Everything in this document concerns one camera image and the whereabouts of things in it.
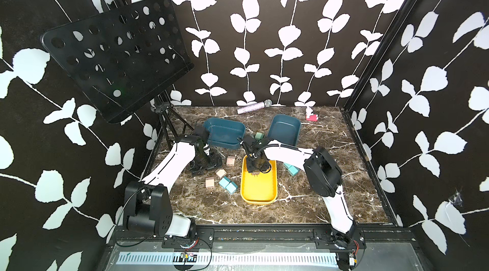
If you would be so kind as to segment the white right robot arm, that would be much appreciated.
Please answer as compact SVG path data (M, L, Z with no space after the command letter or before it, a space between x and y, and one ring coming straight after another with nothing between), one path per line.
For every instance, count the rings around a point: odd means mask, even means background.
M250 172L265 172L270 161L280 161L305 172L309 187L322 197L331 218L331 236L345 248L354 237L356 222L348 210L343 190L343 172L324 147L306 149L250 135L240 140Z

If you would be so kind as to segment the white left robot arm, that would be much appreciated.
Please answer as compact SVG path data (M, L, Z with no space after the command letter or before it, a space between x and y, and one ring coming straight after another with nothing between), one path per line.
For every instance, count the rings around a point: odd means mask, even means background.
M169 154L141 181L126 186L123 229L149 237L196 239L195 224L190 218L173 212L169 194L186 167L196 172L218 169L222 157L199 135L179 138Z

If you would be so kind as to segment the beige plug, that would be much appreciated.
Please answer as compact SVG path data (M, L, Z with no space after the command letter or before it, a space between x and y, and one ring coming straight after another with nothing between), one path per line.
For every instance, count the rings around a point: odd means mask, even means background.
M216 171L216 175L221 179L227 175L227 172L224 169L219 169Z
M226 165L228 167L233 167L235 165L235 162L236 162L236 157L235 156L228 156L227 159L226 159Z
M206 178L206 180L205 180L205 188L206 189L215 188L215 178Z

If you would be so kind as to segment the yellow storage box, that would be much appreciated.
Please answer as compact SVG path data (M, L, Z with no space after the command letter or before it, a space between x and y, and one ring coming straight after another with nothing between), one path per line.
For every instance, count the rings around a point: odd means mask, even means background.
M278 196L278 180L276 161L270 161L268 173L248 172L247 157L243 158L240 195L242 199L252 205L268 205L276 201Z

